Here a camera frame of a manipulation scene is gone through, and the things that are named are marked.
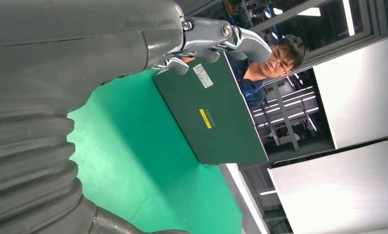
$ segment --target black hair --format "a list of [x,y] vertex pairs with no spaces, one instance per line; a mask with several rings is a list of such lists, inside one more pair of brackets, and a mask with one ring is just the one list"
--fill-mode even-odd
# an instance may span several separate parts
[[306,60],[309,49],[300,37],[286,35],[278,40],[275,45],[283,47],[288,53],[288,57],[293,61],[293,69],[300,67]]

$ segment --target man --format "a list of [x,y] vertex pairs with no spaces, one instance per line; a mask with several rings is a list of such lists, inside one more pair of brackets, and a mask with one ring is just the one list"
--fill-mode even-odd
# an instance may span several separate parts
[[[271,56],[264,63],[252,62],[249,59],[236,60],[227,54],[228,62],[250,109],[260,106],[265,101],[265,79],[290,74],[292,69],[303,64],[308,54],[303,40],[292,35],[278,40],[270,48]],[[182,60],[190,62],[193,58]]]

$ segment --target table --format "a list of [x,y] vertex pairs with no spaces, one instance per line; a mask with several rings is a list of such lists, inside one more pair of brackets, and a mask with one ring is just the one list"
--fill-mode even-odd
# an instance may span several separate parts
[[69,114],[84,195],[145,232],[240,234],[242,213],[222,174],[198,163],[154,74],[117,78]]

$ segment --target fluorescent light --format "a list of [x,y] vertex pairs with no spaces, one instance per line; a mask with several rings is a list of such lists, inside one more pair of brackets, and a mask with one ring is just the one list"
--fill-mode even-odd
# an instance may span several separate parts
[[[278,110],[280,110],[280,107],[274,108],[273,110],[269,110],[269,111],[267,111],[267,113],[270,113],[270,112],[273,112],[273,111],[278,111]],[[254,117],[262,116],[262,115],[264,115],[263,112],[261,112],[259,114],[256,114]]]
[[[311,96],[311,97],[305,98],[305,99],[303,99],[303,101],[307,101],[307,100],[310,100],[310,99],[313,99],[313,98],[316,98],[316,96]],[[292,102],[292,103],[289,103],[289,104],[285,105],[285,107],[288,107],[288,106],[291,106],[291,105],[294,105],[294,104],[297,104],[297,103],[300,103],[300,102],[302,102],[302,101],[298,100],[298,101],[295,101],[295,102]]]
[[276,15],[281,15],[281,14],[283,14],[283,10],[280,10],[280,9],[277,9],[277,8],[273,8],[273,11],[274,11],[274,13],[276,14]]
[[309,112],[312,112],[312,111],[317,111],[318,109],[319,109],[319,107],[316,107],[316,108],[310,109],[310,110],[308,110],[306,112],[309,113]]
[[316,128],[316,126],[314,126],[313,121],[311,121],[310,117],[309,117],[309,122],[310,122],[311,126],[314,128],[314,130],[317,131],[317,128]]
[[307,100],[310,100],[310,99],[313,99],[313,98],[316,98],[316,96],[305,98],[305,99],[303,99],[303,101],[307,101]]
[[302,114],[304,114],[304,112],[300,112],[300,113],[294,114],[292,116],[289,116],[288,118],[293,118],[293,117],[296,117],[296,116],[299,116],[299,115],[302,115]]
[[294,100],[294,99],[298,99],[298,98],[301,98],[301,97],[304,97],[304,96],[307,96],[307,95],[310,95],[310,94],[314,94],[314,92],[310,92],[310,93],[303,94],[303,95],[300,95],[300,96],[297,96],[297,97],[293,97],[293,98],[290,98],[290,99],[285,100],[283,102],[288,102],[288,101],[291,101],[291,100]]
[[352,13],[350,11],[349,0],[343,0],[343,7],[345,8],[347,29],[349,30],[349,36],[355,35],[355,28],[353,26]]
[[320,9],[318,7],[312,7],[312,8],[309,8],[305,11],[298,13],[298,15],[300,15],[300,16],[320,16]]
[[[313,88],[313,86],[310,86],[310,87],[307,87],[307,88],[304,88],[304,89],[297,90],[297,91],[295,91],[295,92],[293,92],[293,93],[289,93],[289,94],[283,95],[282,98],[288,97],[288,96],[290,96],[290,95],[293,95],[293,94],[296,94],[296,93],[298,93],[298,92],[301,92],[301,91],[304,91],[304,90],[307,90],[307,89],[311,89],[311,88]],[[277,99],[273,99],[273,100],[267,101],[267,103],[269,103],[269,102],[274,102],[274,101],[276,101],[276,100],[277,100]],[[270,107],[266,107],[265,109],[271,108],[271,107],[273,107],[273,106],[278,106],[278,104],[271,105]],[[259,111],[261,111],[261,109],[254,110],[253,112],[255,113],[255,112],[259,112]]]
[[277,40],[277,35],[274,33],[274,32],[271,32],[271,34],[273,35],[273,37]]
[[287,79],[288,79],[288,82],[290,83],[290,85],[294,88],[294,84],[291,82],[290,78],[287,77]]
[[267,194],[275,194],[276,192],[277,192],[276,190],[273,190],[273,191],[268,191],[268,192],[260,193],[260,195],[264,196],[264,195],[267,195]]
[[288,96],[290,96],[290,95],[293,95],[293,94],[296,94],[296,93],[298,93],[298,92],[301,92],[301,91],[304,91],[304,90],[307,90],[307,89],[311,89],[311,88],[313,88],[313,86],[310,86],[310,87],[307,87],[307,88],[304,88],[304,89],[297,90],[297,91],[295,91],[295,92],[293,92],[293,93],[289,93],[289,94],[283,95],[282,98],[288,97]]
[[283,121],[284,118],[281,118],[281,119],[278,119],[278,120],[275,120],[275,121],[272,121],[271,123],[277,123],[277,122],[280,122],[280,121]]

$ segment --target white label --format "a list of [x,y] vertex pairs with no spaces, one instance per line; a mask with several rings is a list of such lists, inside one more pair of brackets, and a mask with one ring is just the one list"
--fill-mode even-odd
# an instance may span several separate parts
[[198,64],[197,66],[192,68],[197,74],[198,79],[200,79],[201,83],[203,84],[204,88],[208,88],[209,86],[212,86],[212,80],[209,78],[209,75],[205,71],[204,67],[202,64]]

